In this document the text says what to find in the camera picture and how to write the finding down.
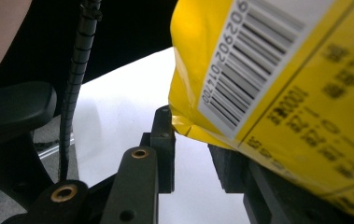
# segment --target metal screw hole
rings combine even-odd
[[[51,194],[51,200],[55,203],[63,203],[71,200],[77,193],[78,187],[76,185],[60,186]]]
[[[132,156],[136,159],[143,159],[148,156],[148,152],[145,149],[138,149],[132,153]]]

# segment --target white surface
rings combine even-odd
[[[168,104],[174,67],[167,49],[82,86],[73,122],[80,180],[92,186],[118,171]],[[249,223],[243,195],[221,189],[206,144],[177,136],[175,180],[175,192],[160,195],[159,223]]]

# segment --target chair armrest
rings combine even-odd
[[[56,106],[49,83],[26,82],[0,89],[0,143],[48,123]]]

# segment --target black clamp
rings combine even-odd
[[[90,9],[80,5],[80,12],[81,15],[92,20],[101,21],[103,18],[103,14],[100,9]]]

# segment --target black chair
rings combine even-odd
[[[31,132],[52,119],[55,106],[55,90],[45,82],[0,89],[0,190],[25,209],[53,184]]]

